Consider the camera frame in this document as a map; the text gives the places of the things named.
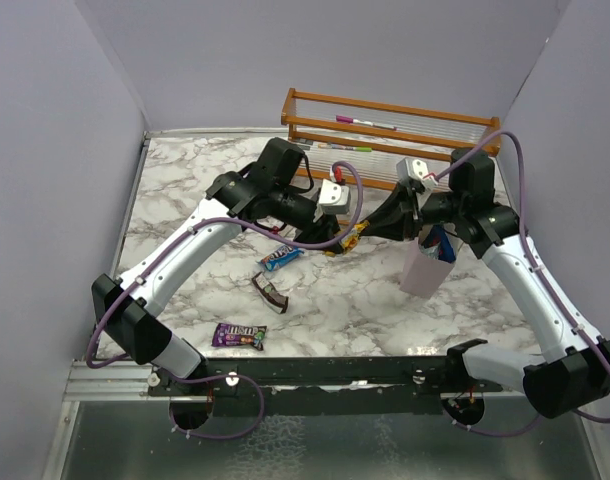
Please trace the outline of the blue Burts chips bag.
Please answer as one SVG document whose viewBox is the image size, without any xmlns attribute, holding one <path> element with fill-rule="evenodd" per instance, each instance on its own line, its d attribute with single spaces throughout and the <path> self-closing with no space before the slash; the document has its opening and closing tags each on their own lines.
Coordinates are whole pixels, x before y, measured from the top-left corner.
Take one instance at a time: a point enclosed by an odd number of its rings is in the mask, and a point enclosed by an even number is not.
<svg viewBox="0 0 610 480">
<path fill-rule="evenodd" d="M 427 257 L 448 264 L 456 261 L 457 254 L 449 234 L 440 225 L 434 225 L 419 245 L 420 252 Z"/>
</svg>

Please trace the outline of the purple M&M's packet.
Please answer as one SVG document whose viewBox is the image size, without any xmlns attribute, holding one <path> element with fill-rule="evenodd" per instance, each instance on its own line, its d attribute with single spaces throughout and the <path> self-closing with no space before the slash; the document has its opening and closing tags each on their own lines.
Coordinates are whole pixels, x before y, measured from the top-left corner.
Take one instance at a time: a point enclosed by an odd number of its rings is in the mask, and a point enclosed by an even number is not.
<svg viewBox="0 0 610 480">
<path fill-rule="evenodd" d="M 257 351 L 263 351 L 266 334 L 266 326 L 219 323 L 214 331 L 211 345 L 216 348 L 250 346 Z"/>
</svg>

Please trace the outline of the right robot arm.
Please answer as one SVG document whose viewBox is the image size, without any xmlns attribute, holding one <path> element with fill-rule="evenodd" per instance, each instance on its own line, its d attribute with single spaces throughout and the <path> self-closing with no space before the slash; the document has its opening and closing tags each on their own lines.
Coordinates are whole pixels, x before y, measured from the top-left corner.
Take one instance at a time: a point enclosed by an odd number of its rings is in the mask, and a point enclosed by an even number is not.
<svg viewBox="0 0 610 480">
<path fill-rule="evenodd" d="M 466 391 L 492 381 L 523 393 L 543 417 L 556 418 L 610 394 L 610 339 L 574 306 L 540 258 L 523 218 L 495 199 L 495 164 L 484 152 L 456 149 L 448 189 L 420 159 L 397 166 L 398 181 L 367 218 L 363 235 L 415 240 L 423 227 L 452 225 L 501 281 L 531 325 L 538 355 L 504 350 L 474 339 L 448 350 L 446 383 Z"/>
</svg>

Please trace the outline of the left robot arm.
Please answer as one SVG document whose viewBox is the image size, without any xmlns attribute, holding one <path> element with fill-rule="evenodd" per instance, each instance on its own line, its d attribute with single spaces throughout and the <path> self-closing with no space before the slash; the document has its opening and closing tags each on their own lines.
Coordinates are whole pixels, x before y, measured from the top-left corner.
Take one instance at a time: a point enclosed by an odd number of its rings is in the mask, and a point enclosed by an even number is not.
<svg viewBox="0 0 610 480">
<path fill-rule="evenodd" d="M 184 394 L 199 392 L 206 380 L 204 356 L 158 317 L 207 259 L 247 231 L 298 249 L 340 247 L 351 230 L 340 228 L 324 209 L 348 206 L 347 188 L 329 179 L 317 199 L 307 198 L 292 179 L 308 163 L 296 144 L 270 139 L 257 160 L 218 175 L 190 217 L 153 253 L 118 278 L 100 275 L 92 284 L 96 324 L 87 366 L 108 366 L 94 358 L 100 336 L 107 334 L 121 348 L 121 359 L 168 371 Z"/>
</svg>

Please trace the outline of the white paper bag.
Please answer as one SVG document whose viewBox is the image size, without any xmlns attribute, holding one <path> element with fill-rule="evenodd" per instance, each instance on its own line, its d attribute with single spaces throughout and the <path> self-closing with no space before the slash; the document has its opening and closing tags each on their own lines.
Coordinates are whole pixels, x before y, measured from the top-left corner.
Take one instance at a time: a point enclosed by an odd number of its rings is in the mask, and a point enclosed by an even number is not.
<svg viewBox="0 0 610 480">
<path fill-rule="evenodd" d="M 454 269 L 456 262 L 433 259 L 421 252 L 417 239 L 408 247 L 399 289 L 405 293 L 431 298 Z"/>
</svg>

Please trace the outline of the blue M&M's packet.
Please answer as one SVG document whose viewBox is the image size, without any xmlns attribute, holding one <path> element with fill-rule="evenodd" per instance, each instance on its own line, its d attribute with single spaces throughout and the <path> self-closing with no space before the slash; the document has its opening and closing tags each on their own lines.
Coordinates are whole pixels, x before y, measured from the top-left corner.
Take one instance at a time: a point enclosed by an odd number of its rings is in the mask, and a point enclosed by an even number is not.
<svg viewBox="0 0 610 480">
<path fill-rule="evenodd" d="M 266 271 L 272 272 L 281 269 L 291 261 L 299 258 L 302 254 L 303 251 L 299 248 L 281 245 L 275 251 L 259 260 L 258 264 Z"/>
</svg>

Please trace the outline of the brown chocolate bar wrapper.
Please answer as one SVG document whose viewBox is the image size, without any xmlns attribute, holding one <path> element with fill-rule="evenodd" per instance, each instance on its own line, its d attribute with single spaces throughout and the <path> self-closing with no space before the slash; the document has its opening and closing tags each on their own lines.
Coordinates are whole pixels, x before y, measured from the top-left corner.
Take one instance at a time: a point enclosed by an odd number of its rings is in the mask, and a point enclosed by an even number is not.
<svg viewBox="0 0 610 480">
<path fill-rule="evenodd" d="M 276 313 L 284 314 L 289 307 L 289 297 L 280 293 L 262 272 L 255 274 L 251 283 L 263 301 Z"/>
</svg>

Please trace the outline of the yellow snack bar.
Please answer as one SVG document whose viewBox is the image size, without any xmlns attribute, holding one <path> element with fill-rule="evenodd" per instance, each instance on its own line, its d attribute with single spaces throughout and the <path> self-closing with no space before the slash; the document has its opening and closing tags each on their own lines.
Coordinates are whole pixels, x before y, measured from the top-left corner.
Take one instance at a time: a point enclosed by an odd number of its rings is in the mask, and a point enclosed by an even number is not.
<svg viewBox="0 0 610 480">
<path fill-rule="evenodd" d="M 353 250 L 359 243 L 362 232 L 369 226 L 369 221 L 365 220 L 356 223 L 350 233 L 344 237 L 339 243 L 324 250 L 324 254 L 329 257 L 344 255 Z"/>
</svg>

